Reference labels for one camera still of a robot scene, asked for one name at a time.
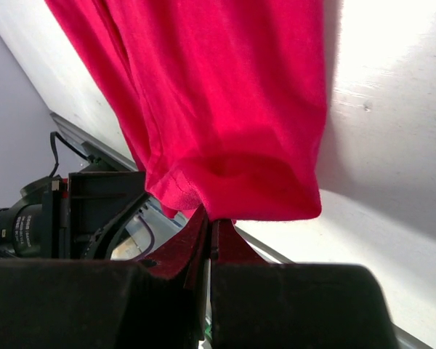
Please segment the black cable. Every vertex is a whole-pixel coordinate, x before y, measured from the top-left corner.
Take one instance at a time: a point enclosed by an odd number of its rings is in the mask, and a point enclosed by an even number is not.
[[[143,260],[149,253],[152,252],[153,245],[155,245],[155,236],[153,235],[152,228],[147,224],[147,222],[145,222],[144,218],[142,218],[140,214],[137,216],[137,218],[139,218],[140,222],[144,225],[145,229],[149,233],[150,244],[148,245],[147,249],[145,249],[144,252],[142,252],[141,254],[139,254],[137,257],[134,258],[134,260],[136,261]]]
[[[53,167],[53,170],[50,172],[49,177],[54,177],[55,173],[57,173],[58,166],[60,163],[58,162],[58,149],[55,139],[58,138],[58,140],[66,145],[70,150],[72,150],[75,154],[77,154],[82,159],[89,161],[89,157],[85,156],[83,153],[78,151],[76,148],[74,148],[65,138],[62,137],[58,132],[52,132],[50,134],[50,146],[52,147],[52,153],[53,157],[55,158],[55,166]]]

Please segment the red cloth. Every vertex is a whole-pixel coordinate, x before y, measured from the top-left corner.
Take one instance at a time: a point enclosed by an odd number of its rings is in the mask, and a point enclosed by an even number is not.
[[[211,219],[320,214],[321,0],[47,4],[164,206],[203,203]]]

